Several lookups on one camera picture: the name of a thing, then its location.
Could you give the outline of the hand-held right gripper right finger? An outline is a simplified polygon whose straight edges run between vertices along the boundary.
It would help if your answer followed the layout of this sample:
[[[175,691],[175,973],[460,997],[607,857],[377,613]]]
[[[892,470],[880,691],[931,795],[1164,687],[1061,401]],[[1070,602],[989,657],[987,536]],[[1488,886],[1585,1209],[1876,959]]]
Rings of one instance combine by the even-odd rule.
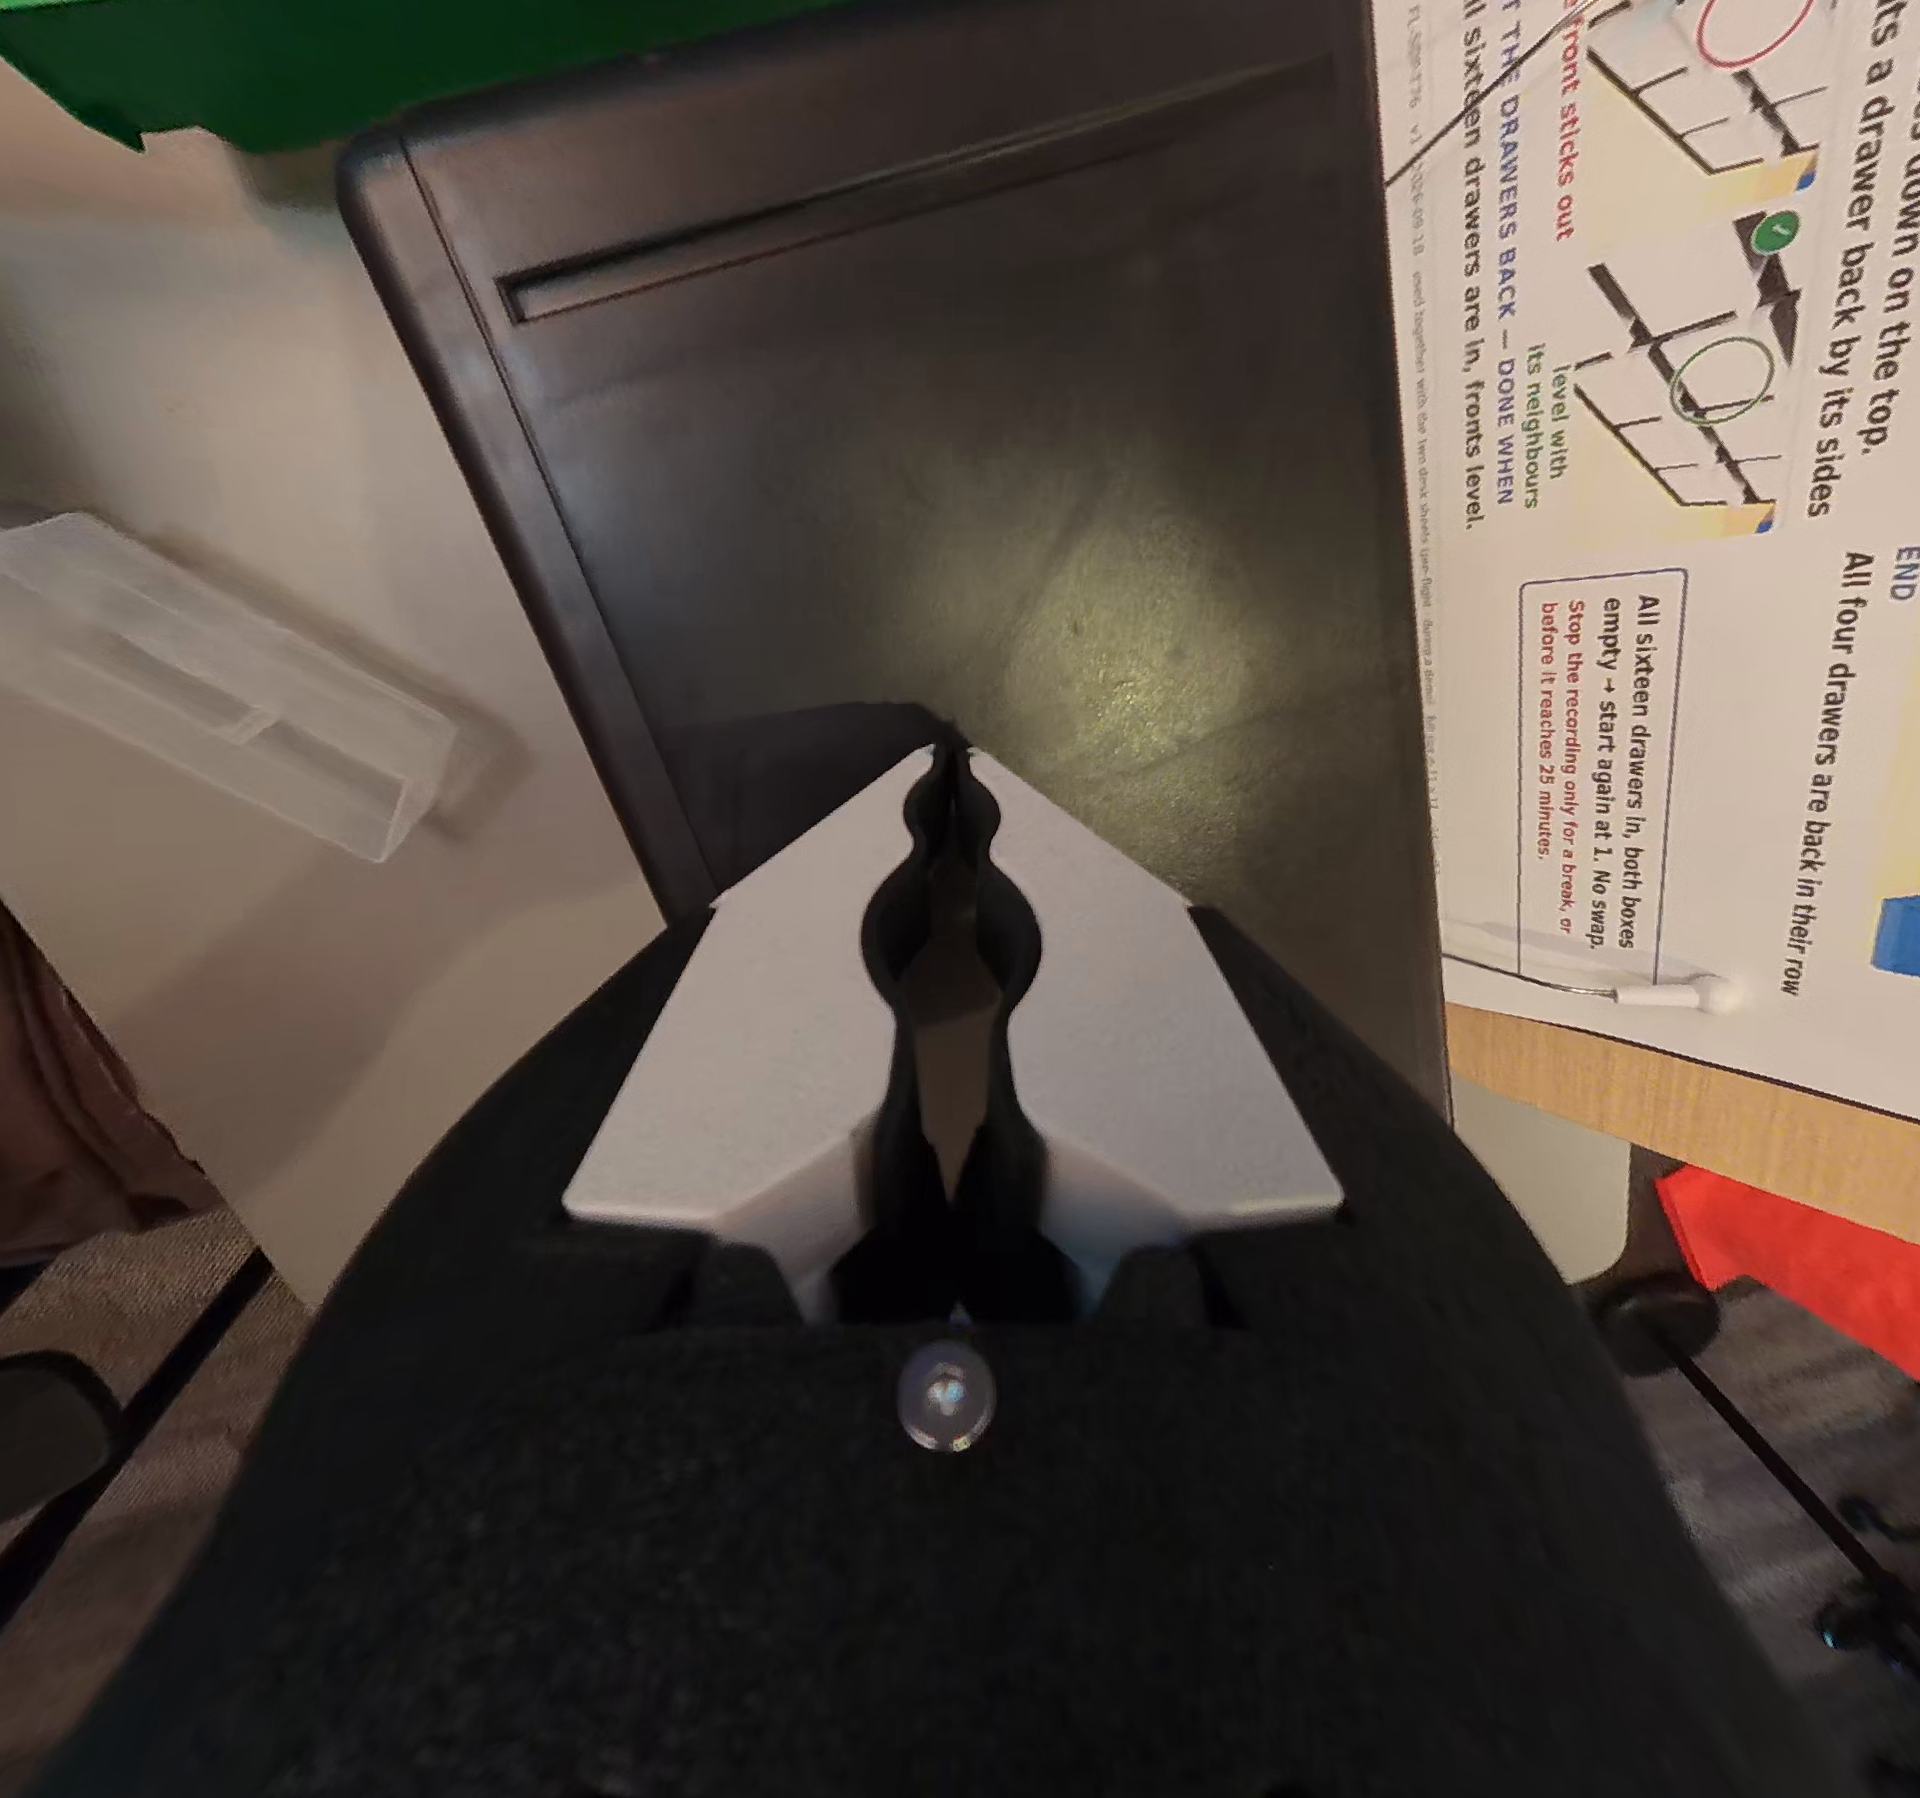
[[[1136,1253],[1337,1218],[1347,1187],[1197,905],[980,743],[952,812],[997,987],[952,1193],[962,1310],[1061,1325]]]

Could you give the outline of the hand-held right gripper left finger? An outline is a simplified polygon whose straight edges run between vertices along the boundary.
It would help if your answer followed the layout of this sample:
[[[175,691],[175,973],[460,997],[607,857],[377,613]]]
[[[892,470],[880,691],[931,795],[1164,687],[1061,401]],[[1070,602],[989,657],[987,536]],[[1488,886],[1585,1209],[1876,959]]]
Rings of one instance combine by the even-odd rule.
[[[962,1243],[902,973],[931,945],[955,752],[910,752],[710,907],[564,1210],[775,1256],[811,1322],[947,1322]]]

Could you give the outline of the black drawer cabinet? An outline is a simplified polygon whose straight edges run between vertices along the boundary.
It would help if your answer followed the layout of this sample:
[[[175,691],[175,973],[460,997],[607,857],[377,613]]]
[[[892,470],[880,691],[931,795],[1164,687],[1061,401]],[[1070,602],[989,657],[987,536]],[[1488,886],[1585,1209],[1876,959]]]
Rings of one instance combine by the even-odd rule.
[[[726,736],[920,705],[1448,1104],[1369,0],[864,0],[340,206],[662,918]]]

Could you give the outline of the red bag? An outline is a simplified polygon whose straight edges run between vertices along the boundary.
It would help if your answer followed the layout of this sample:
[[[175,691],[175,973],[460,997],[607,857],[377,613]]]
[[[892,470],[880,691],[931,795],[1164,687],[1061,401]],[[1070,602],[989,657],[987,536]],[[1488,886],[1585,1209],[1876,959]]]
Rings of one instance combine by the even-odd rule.
[[[1766,1286],[1920,1378],[1914,1243],[1697,1164],[1671,1173],[1651,1193],[1692,1286]]]

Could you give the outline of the black chair base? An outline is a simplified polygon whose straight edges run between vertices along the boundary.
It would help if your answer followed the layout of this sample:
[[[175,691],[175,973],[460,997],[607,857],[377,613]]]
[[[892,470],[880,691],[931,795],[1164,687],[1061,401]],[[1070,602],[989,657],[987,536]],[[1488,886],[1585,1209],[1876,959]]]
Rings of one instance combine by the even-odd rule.
[[[1885,1568],[1885,1549],[1920,1546],[1920,1524],[1890,1519],[1870,1494],[1820,1494],[1710,1378],[1697,1354],[1722,1333],[1722,1297],[1690,1272],[1642,1272],[1599,1294],[1589,1325],[1622,1378],[1682,1378],[1792,1510],[1844,1558],[1855,1582],[1813,1616],[1818,1644],[1870,1654],[1907,1689],[1920,1689],[1920,1595],[1914,1582]]]

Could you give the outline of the clear plastic drawer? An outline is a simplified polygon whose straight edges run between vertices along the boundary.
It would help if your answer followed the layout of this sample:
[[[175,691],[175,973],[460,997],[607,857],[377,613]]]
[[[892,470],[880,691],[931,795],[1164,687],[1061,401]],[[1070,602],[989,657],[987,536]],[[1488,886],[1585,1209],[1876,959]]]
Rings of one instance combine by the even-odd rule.
[[[3,523],[0,670],[367,864],[416,834],[455,756],[439,708],[93,515]]]

